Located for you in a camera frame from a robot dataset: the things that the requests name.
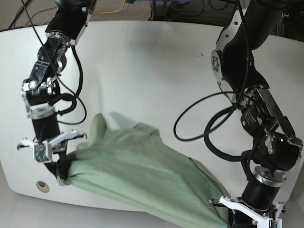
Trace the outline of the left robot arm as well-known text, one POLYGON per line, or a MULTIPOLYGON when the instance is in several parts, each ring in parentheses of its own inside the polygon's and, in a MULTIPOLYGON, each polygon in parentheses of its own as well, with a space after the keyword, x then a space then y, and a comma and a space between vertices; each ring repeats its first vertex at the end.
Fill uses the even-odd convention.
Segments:
POLYGON ((209 131, 217 119, 238 109, 244 130, 253 137, 253 146, 239 156, 217 149, 204 141, 216 156, 240 162, 247 178, 242 195, 236 199, 211 200, 228 209, 231 228, 278 228, 283 203, 273 204, 286 174, 298 162, 303 148, 288 118, 272 97, 269 84, 256 70, 253 50, 259 48, 288 7, 288 0, 252 0, 246 10, 236 2, 229 23, 222 29, 211 53, 211 67, 222 93, 230 100, 226 108, 208 122, 209 131))

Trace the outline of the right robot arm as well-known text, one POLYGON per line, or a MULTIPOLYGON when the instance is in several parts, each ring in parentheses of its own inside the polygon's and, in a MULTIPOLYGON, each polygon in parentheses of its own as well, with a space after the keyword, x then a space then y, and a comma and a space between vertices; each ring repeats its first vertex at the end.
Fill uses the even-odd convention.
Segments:
POLYGON ((17 148, 30 147, 34 160, 42 163, 55 176, 67 180, 70 163, 66 161, 68 141, 86 136, 77 129, 61 132, 57 117, 75 110, 81 103, 83 69, 76 53, 76 45, 88 26, 94 12, 95 0, 56 0, 57 11, 46 28, 47 40, 41 44, 37 61, 21 87, 27 117, 31 119, 35 138, 27 138, 17 148), (60 79, 72 50, 79 69, 79 82, 75 92, 62 93, 60 79))

